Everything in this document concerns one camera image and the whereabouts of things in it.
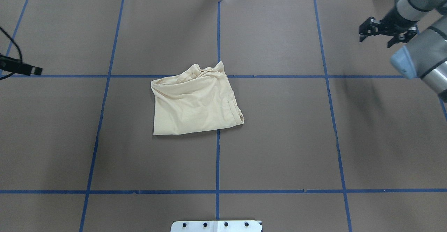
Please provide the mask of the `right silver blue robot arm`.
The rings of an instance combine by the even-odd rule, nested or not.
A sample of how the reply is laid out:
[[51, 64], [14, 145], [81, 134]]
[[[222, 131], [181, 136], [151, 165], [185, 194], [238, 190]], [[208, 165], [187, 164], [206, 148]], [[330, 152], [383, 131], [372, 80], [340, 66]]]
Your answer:
[[447, 100], [447, 0], [395, 0], [380, 20], [369, 17], [359, 26], [359, 41], [368, 36], [391, 36], [390, 48], [403, 43], [390, 58], [407, 79], [421, 79], [444, 102]]

